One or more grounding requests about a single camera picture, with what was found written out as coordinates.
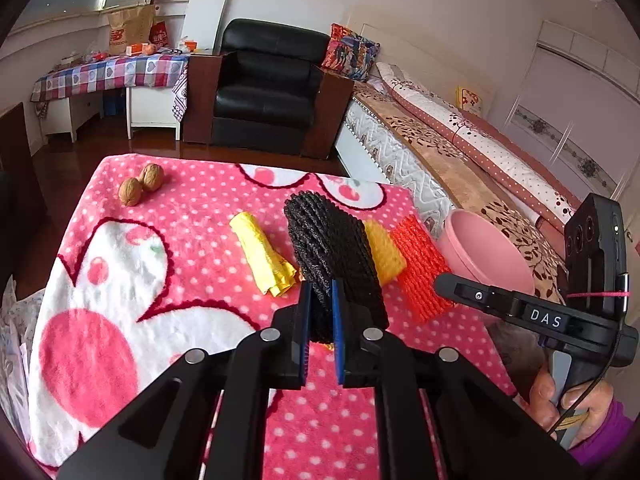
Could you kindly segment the person's right hand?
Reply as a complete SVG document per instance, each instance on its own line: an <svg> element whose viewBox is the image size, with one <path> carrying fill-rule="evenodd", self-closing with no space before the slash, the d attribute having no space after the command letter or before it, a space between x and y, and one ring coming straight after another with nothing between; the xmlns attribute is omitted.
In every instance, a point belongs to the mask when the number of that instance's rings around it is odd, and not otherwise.
<svg viewBox="0 0 640 480"><path fill-rule="evenodd" d="M558 410L553 402L555 382L548 370L542 368L529 390L529 402L525 411L544 430L550 432L560 415L568 410L577 400L582 400L576 410L587 413L586 419L578 429L573 445L592 437L604 424L608 411L614 401L614 389L608 382L599 382L586 396L587 385L571 388L561 400Z"/></svg>

